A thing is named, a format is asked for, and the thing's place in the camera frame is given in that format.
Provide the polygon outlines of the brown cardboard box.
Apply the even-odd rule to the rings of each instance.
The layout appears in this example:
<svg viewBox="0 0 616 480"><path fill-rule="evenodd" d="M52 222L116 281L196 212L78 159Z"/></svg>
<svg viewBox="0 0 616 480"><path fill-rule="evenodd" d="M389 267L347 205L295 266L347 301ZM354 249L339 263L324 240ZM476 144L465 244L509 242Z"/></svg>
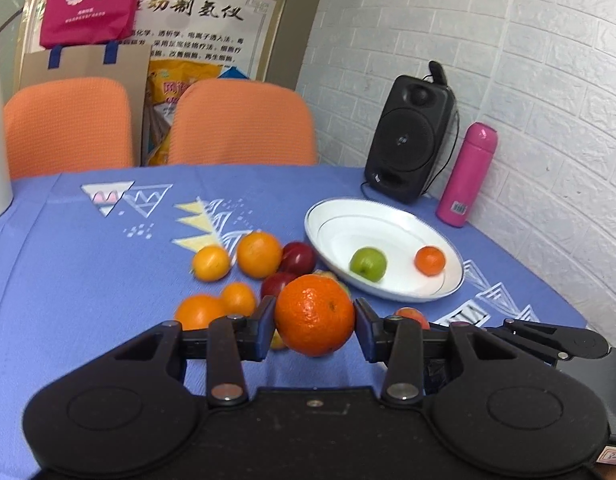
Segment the brown cardboard box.
<svg viewBox="0 0 616 480"><path fill-rule="evenodd" d="M146 156L143 117L149 57L147 44L119 44L118 41L27 53L22 57L17 89L83 77L102 77L119 82L130 103L133 162L140 166Z"/></svg>

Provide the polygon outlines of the small orange tangerine on plate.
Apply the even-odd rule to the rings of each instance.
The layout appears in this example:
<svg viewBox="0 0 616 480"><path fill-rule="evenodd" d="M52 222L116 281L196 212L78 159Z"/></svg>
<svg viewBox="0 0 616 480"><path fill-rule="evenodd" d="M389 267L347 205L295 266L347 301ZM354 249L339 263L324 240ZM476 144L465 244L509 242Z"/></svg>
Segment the small orange tangerine on plate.
<svg viewBox="0 0 616 480"><path fill-rule="evenodd" d="M414 257L415 269L426 276L436 276L445 270L445 254L435 246L422 247Z"/></svg>

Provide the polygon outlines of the left orange chair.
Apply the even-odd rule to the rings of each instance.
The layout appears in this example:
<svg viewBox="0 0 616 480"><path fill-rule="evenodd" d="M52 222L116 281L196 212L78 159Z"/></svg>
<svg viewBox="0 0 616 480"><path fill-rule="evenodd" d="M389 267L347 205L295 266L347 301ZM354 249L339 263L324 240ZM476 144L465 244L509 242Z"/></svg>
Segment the left orange chair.
<svg viewBox="0 0 616 480"><path fill-rule="evenodd" d="M131 110L125 88L108 78L34 84L4 107L10 177L129 168Z"/></svg>

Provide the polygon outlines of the orange chair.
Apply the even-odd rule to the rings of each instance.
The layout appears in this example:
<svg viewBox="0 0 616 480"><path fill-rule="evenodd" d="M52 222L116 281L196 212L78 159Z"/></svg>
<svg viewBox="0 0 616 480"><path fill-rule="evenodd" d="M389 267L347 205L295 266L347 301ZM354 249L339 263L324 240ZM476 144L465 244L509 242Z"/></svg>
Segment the orange chair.
<svg viewBox="0 0 616 480"><path fill-rule="evenodd" d="M125 88L108 78L34 84L4 107L10 177L129 168L131 110Z"/></svg>
<svg viewBox="0 0 616 480"><path fill-rule="evenodd" d="M181 96L169 134L170 165L313 166L308 105L268 82L206 79Z"/></svg>

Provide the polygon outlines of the white chinese text poster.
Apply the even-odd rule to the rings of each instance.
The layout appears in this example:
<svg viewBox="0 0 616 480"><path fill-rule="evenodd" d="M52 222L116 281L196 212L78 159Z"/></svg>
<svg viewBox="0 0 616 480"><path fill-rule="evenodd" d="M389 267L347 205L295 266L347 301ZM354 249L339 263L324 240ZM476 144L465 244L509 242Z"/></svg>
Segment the white chinese text poster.
<svg viewBox="0 0 616 480"><path fill-rule="evenodd" d="M45 49L40 31L46 0L23 9L18 64ZM256 80L265 70L268 38L279 17L279 0L138 0L131 35L119 44L147 44L152 58L181 58L237 68Z"/></svg>

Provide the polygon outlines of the black speaker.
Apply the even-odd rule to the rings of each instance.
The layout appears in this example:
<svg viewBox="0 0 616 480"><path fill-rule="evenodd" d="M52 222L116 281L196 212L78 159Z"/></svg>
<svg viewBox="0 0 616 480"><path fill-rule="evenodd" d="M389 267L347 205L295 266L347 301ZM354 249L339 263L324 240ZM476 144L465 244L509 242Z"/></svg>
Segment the black speaker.
<svg viewBox="0 0 616 480"><path fill-rule="evenodd" d="M398 76L375 129L364 177L371 188L412 204L433 181L434 168L449 131L457 100L445 69L428 63L427 79Z"/></svg>

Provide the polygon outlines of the green apple on plate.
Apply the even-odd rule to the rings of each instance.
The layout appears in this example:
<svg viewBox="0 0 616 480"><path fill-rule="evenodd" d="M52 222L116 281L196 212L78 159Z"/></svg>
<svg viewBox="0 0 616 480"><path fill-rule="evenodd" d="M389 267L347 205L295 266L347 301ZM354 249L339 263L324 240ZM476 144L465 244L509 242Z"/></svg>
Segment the green apple on plate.
<svg viewBox="0 0 616 480"><path fill-rule="evenodd" d="M384 278L387 270L387 258L381 250L375 247L359 248L351 257L349 270L353 274L377 283Z"/></svg>

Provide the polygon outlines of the dark red plum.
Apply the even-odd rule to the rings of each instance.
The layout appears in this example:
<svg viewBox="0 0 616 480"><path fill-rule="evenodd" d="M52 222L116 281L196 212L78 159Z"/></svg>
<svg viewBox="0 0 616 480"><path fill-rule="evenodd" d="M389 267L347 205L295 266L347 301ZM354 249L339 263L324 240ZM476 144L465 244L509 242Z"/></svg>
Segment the dark red plum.
<svg viewBox="0 0 616 480"><path fill-rule="evenodd" d="M279 296L280 292L296 278L298 278L297 274L289 272L276 272L268 276L261 284L260 298Z"/></svg>
<svg viewBox="0 0 616 480"><path fill-rule="evenodd" d="M317 255L312 247L304 242L290 242L282 249L281 272L295 275L310 274L317 266Z"/></svg>

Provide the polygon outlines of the orange mandarin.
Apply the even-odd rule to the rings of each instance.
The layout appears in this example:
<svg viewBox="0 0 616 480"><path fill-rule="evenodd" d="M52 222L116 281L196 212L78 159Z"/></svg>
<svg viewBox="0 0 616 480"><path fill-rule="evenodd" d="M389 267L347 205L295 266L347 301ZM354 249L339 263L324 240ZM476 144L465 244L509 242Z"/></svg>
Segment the orange mandarin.
<svg viewBox="0 0 616 480"><path fill-rule="evenodd" d="M281 290L274 322L288 348L318 358L339 350L348 341L355 328L355 308L337 281L307 274Z"/></svg>

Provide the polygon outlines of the blue patterned tablecloth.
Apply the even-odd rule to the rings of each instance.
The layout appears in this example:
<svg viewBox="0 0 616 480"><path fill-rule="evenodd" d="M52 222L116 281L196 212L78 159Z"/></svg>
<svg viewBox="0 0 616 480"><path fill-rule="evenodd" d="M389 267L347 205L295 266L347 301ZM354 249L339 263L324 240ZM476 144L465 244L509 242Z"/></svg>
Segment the blue patterned tablecloth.
<svg viewBox="0 0 616 480"><path fill-rule="evenodd" d="M301 240L320 200L364 196L358 168L176 166L14 183L0 218L0 479L38 469L21 431L45 385L214 295L197 282L185 205L215 204L225 231Z"/></svg>

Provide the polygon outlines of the large orange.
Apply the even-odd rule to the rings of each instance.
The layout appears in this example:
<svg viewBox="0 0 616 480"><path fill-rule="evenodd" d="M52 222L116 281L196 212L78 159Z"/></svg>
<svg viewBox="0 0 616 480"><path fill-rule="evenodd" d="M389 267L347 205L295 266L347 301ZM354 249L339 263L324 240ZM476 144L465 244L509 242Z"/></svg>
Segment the large orange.
<svg viewBox="0 0 616 480"><path fill-rule="evenodd" d="M251 232L236 248L239 270L250 278L264 280L274 274L281 263L283 248L279 240L267 232Z"/></svg>

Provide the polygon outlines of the small orange middle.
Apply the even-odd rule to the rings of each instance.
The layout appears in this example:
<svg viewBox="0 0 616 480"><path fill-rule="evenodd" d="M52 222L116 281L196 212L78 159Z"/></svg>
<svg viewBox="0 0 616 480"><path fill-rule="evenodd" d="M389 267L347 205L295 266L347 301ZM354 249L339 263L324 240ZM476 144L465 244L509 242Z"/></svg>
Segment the small orange middle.
<svg viewBox="0 0 616 480"><path fill-rule="evenodd" d="M220 292L220 299L226 315L239 314L250 316L255 312L258 299L253 290L245 283L228 284Z"/></svg>

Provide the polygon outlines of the small yellow-orange citrus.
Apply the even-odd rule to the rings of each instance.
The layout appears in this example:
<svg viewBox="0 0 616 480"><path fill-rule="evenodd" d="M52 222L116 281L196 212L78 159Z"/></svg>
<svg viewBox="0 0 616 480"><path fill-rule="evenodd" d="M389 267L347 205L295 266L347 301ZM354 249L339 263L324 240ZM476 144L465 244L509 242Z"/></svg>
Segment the small yellow-orange citrus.
<svg viewBox="0 0 616 480"><path fill-rule="evenodd" d="M222 280L231 270L229 253L220 246L201 248L192 260L192 273L198 281L213 283Z"/></svg>

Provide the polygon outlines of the magenta fabric bag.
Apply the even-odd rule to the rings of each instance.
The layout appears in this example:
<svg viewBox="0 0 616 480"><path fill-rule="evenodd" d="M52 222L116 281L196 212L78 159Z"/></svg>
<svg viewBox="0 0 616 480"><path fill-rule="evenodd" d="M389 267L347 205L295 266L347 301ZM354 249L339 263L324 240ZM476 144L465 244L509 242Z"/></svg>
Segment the magenta fabric bag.
<svg viewBox="0 0 616 480"><path fill-rule="evenodd" d="M46 0L40 45L87 46L131 35L138 0Z"/></svg>

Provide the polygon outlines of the white round plate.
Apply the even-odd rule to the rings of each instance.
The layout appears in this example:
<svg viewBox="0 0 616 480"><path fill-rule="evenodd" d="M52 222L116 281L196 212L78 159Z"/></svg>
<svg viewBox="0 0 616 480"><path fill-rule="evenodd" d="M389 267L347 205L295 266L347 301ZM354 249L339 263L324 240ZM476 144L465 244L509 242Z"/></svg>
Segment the white round plate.
<svg viewBox="0 0 616 480"><path fill-rule="evenodd" d="M305 215L305 232L322 262L346 283L379 298L427 302L453 295L463 285L463 258L449 240L410 212L370 200L331 198L314 204ZM435 276L415 268L425 246L440 249L445 267ZM349 263L357 250L371 247L387 259L378 282L353 273Z"/></svg>

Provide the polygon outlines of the yellow plastic bag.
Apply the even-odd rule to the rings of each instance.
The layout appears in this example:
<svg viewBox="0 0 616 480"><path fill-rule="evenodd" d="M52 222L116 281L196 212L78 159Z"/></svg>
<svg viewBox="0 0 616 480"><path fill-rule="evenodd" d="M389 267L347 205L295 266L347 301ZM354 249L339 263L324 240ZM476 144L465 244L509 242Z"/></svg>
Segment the yellow plastic bag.
<svg viewBox="0 0 616 480"><path fill-rule="evenodd" d="M169 134L181 96L195 82L217 78L221 70L221 65L181 58L149 62L142 124L145 166L166 165L170 151Z"/></svg>

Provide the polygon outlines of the small red apple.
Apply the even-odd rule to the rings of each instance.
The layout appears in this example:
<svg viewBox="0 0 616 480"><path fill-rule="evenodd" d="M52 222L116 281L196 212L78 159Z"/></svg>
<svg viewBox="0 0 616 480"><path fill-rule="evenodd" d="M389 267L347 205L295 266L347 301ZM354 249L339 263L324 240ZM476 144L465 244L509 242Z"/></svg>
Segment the small red apple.
<svg viewBox="0 0 616 480"><path fill-rule="evenodd" d="M430 324L427 321L427 318L425 318L425 315L417 309L411 307L400 308L396 311L396 315L401 318L410 318L410 320L418 322L419 325L422 326L423 330L430 329Z"/></svg>

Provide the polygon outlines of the yellow-red peach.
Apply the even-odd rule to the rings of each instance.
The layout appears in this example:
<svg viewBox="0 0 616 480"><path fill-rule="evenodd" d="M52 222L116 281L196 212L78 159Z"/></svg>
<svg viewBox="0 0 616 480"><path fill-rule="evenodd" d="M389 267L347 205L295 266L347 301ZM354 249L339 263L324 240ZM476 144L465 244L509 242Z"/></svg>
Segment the yellow-red peach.
<svg viewBox="0 0 616 480"><path fill-rule="evenodd" d="M286 349L286 344L283 341L283 338L281 337L280 333L275 330L272 336L272 340L271 340L271 344L270 344L270 348L272 350L283 350Z"/></svg>

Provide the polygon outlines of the right orange chair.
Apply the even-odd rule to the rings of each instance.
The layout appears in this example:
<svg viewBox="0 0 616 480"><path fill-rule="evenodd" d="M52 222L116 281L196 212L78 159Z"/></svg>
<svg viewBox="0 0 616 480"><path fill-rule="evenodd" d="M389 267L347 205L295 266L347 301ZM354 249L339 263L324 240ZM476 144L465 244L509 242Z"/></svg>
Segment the right orange chair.
<svg viewBox="0 0 616 480"><path fill-rule="evenodd" d="M308 105L268 82L206 79L181 96L169 134L170 165L313 166Z"/></svg>

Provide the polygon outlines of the orange near left finger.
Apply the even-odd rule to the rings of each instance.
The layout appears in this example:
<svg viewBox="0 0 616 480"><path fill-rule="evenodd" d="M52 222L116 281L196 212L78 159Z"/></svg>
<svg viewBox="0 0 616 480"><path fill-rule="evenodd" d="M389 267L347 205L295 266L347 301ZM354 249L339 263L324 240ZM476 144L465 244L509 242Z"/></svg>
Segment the orange near left finger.
<svg viewBox="0 0 616 480"><path fill-rule="evenodd" d="M210 295L195 295L184 299L174 313L174 320L183 330L204 330L217 318L227 314L222 300Z"/></svg>

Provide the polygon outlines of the green apple on table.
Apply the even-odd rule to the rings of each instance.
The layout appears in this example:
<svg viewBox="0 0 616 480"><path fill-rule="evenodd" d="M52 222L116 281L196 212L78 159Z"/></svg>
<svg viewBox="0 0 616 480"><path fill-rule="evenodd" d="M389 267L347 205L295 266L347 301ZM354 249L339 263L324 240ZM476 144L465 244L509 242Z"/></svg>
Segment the green apple on table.
<svg viewBox="0 0 616 480"><path fill-rule="evenodd" d="M346 294L348 298L351 298L349 288L345 285L344 282L340 281L340 279L337 278L336 274L334 274L333 272L324 271L324 270L315 270L312 273L312 275L318 276L319 278L328 278L329 280L334 282Z"/></svg>

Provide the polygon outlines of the pink thermos bottle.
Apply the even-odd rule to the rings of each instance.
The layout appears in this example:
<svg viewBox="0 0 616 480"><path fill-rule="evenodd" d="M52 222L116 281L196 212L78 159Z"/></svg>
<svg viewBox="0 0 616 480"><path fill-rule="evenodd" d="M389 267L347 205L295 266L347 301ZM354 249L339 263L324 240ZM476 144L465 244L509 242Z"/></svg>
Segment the pink thermos bottle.
<svg viewBox="0 0 616 480"><path fill-rule="evenodd" d="M494 128L483 122L474 122L468 127L437 206L436 216L439 220L455 228L465 225L497 146L498 132Z"/></svg>

